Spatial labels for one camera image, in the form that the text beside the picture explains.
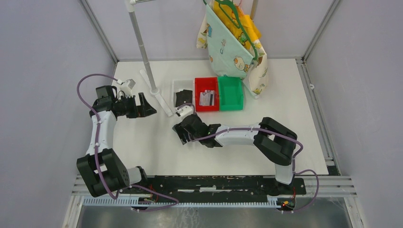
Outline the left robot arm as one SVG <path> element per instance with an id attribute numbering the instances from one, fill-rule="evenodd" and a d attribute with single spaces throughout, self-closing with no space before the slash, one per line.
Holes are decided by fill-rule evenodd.
<path id="1" fill-rule="evenodd" d="M 149 180 L 141 166 L 126 168 L 113 149 L 114 130 L 117 119 L 148 117 L 157 113 L 143 93 L 135 96 L 118 95 L 112 85 L 96 89 L 97 99 L 91 105 L 90 117 L 93 123 L 89 148 L 85 156 L 77 159 L 77 169 L 94 198 L 114 191 L 132 187 L 137 193 L 149 189 Z"/>

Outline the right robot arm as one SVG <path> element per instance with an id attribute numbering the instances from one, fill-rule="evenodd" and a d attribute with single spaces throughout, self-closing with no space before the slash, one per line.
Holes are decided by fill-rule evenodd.
<path id="1" fill-rule="evenodd" d="M 295 157 L 303 145 L 297 134 L 270 117 L 246 126 L 207 125 L 197 114 L 191 114 L 173 126 L 182 144 L 199 142 L 207 148 L 247 145 L 257 148 L 275 164 L 274 186 L 286 194 L 293 189 Z"/>

